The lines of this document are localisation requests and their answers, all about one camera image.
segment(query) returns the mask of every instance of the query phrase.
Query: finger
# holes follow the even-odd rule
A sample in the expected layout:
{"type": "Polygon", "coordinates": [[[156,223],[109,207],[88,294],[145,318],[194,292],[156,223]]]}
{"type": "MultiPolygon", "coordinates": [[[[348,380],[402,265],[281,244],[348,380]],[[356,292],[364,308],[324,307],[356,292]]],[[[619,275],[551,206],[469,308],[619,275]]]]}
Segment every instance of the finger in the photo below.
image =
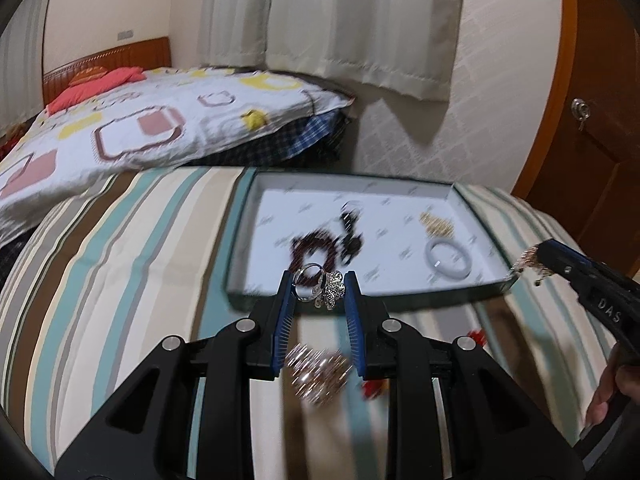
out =
{"type": "Polygon", "coordinates": [[[620,392],[640,403],[640,367],[621,366],[616,373],[616,384],[620,392]]]}
{"type": "Polygon", "coordinates": [[[611,361],[607,363],[600,377],[600,383],[593,394],[592,402],[594,404],[601,404],[607,402],[616,391],[616,362],[611,361]]]}
{"type": "Polygon", "coordinates": [[[587,416],[585,417],[585,425],[592,426],[600,424],[609,411],[609,403],[601,402],[600,404],[590,404],[587,409],[587,416]]]}
{"type": "Polygon", "coordinates": [[[587,408],[585,423],[600,424],[607,416],[608,401],[616,389],[616,367],[620,358],[620,346],[616,343],[609,353],[607,365],[600,377],[600,383],[593,394],[593,399],[587,408]]]}
{"type": "Polygon", "coordinates": [[[613,345],[611,352],[609,352],[609,358],[607,359],[607,366],[612,365],[614,368],[618,366],[620,360],[620,343],[613,345]]]}

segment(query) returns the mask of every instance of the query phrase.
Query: metal bolt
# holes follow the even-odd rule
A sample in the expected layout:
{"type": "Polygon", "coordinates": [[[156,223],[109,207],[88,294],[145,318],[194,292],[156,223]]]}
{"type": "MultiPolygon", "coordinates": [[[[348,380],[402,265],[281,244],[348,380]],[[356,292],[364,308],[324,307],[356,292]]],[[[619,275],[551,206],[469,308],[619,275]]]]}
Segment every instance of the metal bolt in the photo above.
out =
{"type": "Polygon", "coordinates": [[[476,347],[476,342],[465,335],[458,338],[458,346],[463,350],[473,350],[476,347]]]}
{"type": "Polygon", "coordinates": [[[382,328],[387,332],[397,332],[402,328],[402,324],[397,319],[385,319],[382,328]]]}
{"type": "Polygon", "coordinates": [[[236,328],[240,332],[251,332],[255,328],[255,321],[245,317],[236,323],[236,328]]]}
{"type": "Polygon", "coordinates": [[[162,340],[162,348],[167,351],[175,350],[180,346],[180,338],[175,335],[170,335],[162,340]]]}

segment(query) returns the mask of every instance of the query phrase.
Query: beaded bracelet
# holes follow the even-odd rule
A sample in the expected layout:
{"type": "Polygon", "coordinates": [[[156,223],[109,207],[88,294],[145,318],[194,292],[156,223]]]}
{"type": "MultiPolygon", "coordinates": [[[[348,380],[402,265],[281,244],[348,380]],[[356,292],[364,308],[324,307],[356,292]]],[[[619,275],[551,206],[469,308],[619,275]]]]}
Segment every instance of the beaded bracelet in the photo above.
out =
{"type": "MultiPolygon", "coordinates": [[[[326,251],[326,260],[322,266],[324,270],[334,272],[335,259],[338,255],[338,249],[335,247],[337,238],[324,229],[318,229],[310,232],[308,235],[302,238],[293,238],[291,241],[291,265],[289,266],[290,272],[296,272],[300,269],[304,263],[305,257],[311,255],[316,251],[326,251]]],[[[303,274],[298,280],[298,284],[301,286],[314,286],[320,279],[320,272],[314,276],[307,276],[303,274]]]]}

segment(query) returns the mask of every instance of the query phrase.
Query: white bangle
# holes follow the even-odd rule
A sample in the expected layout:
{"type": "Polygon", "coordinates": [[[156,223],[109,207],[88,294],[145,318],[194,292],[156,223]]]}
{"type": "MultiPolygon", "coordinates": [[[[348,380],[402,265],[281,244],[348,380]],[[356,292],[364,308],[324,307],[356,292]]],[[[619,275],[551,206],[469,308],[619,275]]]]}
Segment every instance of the white bangle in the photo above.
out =
{"type": "Polygon", "coordinates": [[[471,274],[471,255],[469,252],[460,245],[457,241],[451,238],[430,238],[427,242],[427,248],[425,250],[427,256],[427,263],[435,272],[451,278],[452,280],[464,280],[469,274],[471,274]],[[456,250],[462,260],[465,263],[463,269],[454,269],[453,267],[447,267],[443,262],[433,254],[433,250],[438,245],[446,245],[456,250]]]}

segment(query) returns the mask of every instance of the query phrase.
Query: wooden door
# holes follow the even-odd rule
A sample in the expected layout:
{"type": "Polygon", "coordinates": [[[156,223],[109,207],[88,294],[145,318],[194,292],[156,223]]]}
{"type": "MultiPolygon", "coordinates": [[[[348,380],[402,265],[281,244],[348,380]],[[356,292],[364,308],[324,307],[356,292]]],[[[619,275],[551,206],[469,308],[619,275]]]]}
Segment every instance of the wooden door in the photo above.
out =
{"type": "Polygon", "coordinates": [[[587,255],[629,275],[640,267],[637,41],[617,0],[577,0],[564,109],[540,172],[524,195],[554,216],[587,255]],[[582,130],[571,112],[575,98],[590,107],[582,130]]]}

